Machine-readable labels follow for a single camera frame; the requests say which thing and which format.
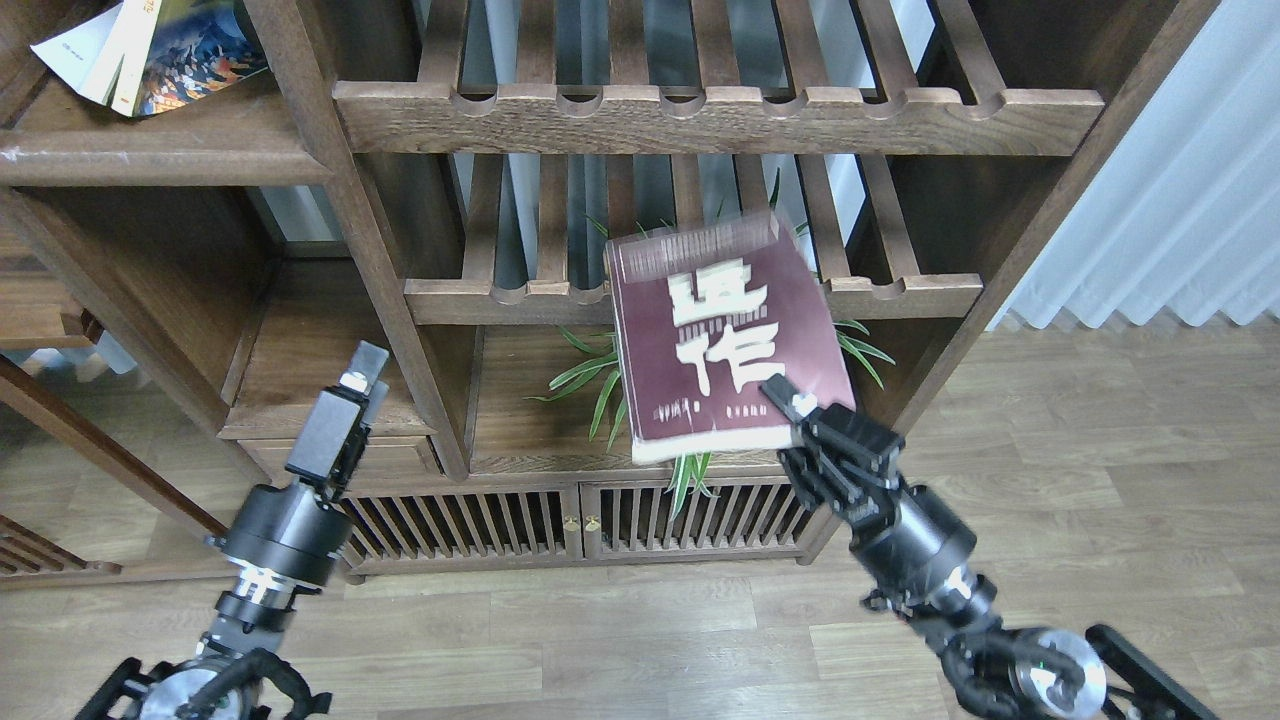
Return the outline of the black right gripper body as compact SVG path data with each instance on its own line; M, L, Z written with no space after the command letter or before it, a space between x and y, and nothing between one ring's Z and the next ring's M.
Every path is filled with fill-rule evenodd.
M876 580L861 601L872 611L961 611L978 580L966 565L975 533L928 487L893 497L893 521L878 532L858 530L852 556Z

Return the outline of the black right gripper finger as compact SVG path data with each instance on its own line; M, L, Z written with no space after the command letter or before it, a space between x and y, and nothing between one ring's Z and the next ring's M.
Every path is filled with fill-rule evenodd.
M788 419L797 447L826 456L838 468L884 489L897 489L902 475L899 456L905 439L867 414L841 404L820 407L813 395L801 393L785 377L772 377L762 393Z

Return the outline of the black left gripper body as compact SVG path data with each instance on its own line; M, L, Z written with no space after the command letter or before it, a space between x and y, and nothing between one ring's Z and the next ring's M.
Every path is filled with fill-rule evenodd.
M351 519L335 506L344 492L342 486L256 484L229 529L207 543L230 560L320 589L351 537Z

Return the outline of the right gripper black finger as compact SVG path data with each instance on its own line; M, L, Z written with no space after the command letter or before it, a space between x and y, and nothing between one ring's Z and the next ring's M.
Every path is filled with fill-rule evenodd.
M850 527L858 525L861 491L840 470L826 468L818 455L805 448L782 448L778 460L806 509L824 505Z

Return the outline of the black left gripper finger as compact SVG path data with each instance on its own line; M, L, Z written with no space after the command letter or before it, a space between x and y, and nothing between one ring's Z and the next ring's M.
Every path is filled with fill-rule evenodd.
M360 342L338 383L317 396L285 460L285 469L326 501L342 497L364 455L370 423L388 393L379 375L389 356L385 348Z

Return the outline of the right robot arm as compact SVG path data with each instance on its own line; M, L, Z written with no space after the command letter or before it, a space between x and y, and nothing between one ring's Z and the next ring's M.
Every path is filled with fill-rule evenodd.
M1210 719L1211 710L1114 628L1084 634L1011 629L996 587L973 571L975 533L925 486L899 470L902 437L840 404L822 407L783 375L763 393L788 419L778 457L808 509L851 529L849 546L874 579L863 600L905 621L936 653L959 705L984 719Z

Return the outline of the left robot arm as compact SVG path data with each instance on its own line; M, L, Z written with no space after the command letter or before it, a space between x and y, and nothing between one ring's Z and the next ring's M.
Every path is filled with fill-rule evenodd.
M230 528L210 538L239 568L239 578L216 602L218 615L195 656L147 673L140 660L125 659L79 717L106 719L125 700L125 719L265 719L264 682L291 698L291 719L329 710L332 697L312 693L276 651L294 598L323 591L351 537L353 524L338 502L387 396L380 374L388 357L375 345L357 347L337 384L317 396L294 442L285 461L292 483L255 486Z

